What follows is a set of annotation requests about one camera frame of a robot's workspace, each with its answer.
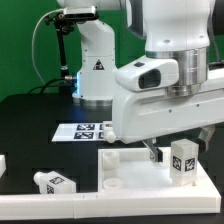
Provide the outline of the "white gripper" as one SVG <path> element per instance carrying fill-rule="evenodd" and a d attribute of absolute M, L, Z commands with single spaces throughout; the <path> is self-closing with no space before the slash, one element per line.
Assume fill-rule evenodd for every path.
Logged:
<path fill-rule="evenodd" d="M 163 152 L 150 138 L 197 127 L 202 127 L 197 138 L 199 152 L 205 152 L 215 133 L 212 124 L 224 122 L 224 78 L 209 79 L 199 93 L 186 97 L 167 97 L 164 89 L 134 93 L 118 87 L 112 122 L 122 142 L 143 140 L 153 162 L 162 162 Z"/>

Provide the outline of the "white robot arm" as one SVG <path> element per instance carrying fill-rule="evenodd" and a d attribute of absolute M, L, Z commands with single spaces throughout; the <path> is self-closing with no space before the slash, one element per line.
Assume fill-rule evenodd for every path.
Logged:
<path fill-rule="evenodd" d="M 112 119 L 103 137 L 143 142 L 194 128 L 206 147 L 224 122 L 224 68 L 207 63 L 208 30 L 216 0 L 57 0 L 81 33 L 77 97 L 87 105 L 109 102 Z M 100 10 L 125 7 L 129 29 L 145 39 L 145 53 L 117 68 L 114 32 Z"/>

